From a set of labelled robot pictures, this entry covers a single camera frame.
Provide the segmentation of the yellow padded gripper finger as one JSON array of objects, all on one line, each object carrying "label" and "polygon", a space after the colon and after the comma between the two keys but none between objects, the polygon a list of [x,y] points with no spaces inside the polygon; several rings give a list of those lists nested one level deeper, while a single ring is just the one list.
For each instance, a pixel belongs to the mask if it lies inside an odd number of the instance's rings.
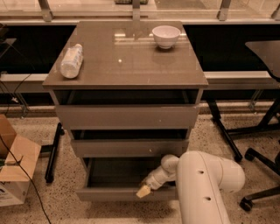
[{"label": "yellow padded gripper finger", "polygon": [[136,193],[136,196],[141,199],[151,193],[151,188],[148,185],[142,185]]}]

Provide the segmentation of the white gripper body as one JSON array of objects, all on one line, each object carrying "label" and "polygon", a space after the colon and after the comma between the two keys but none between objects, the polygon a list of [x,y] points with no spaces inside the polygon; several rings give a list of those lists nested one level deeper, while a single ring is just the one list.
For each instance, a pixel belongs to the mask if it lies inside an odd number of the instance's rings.
[{"label": "white gripper body", "polygon": [[142,185],[151,190],[157,190],[165,182],[171,182],[176,179],[175,172],[168,172],[162,166],[151,171],[143,180]]}]

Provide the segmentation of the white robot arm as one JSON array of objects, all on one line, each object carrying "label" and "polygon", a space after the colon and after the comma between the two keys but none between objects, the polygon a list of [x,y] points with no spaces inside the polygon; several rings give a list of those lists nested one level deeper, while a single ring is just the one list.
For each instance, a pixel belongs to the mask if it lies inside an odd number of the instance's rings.
[{"label": "white robot arm", "polygon": [[231,224],[221,193],[240,191],[245,174],[235,161],[203,151],[166,155],[136,196],[143,198],[170,181],[176,183],[182,224]]}]

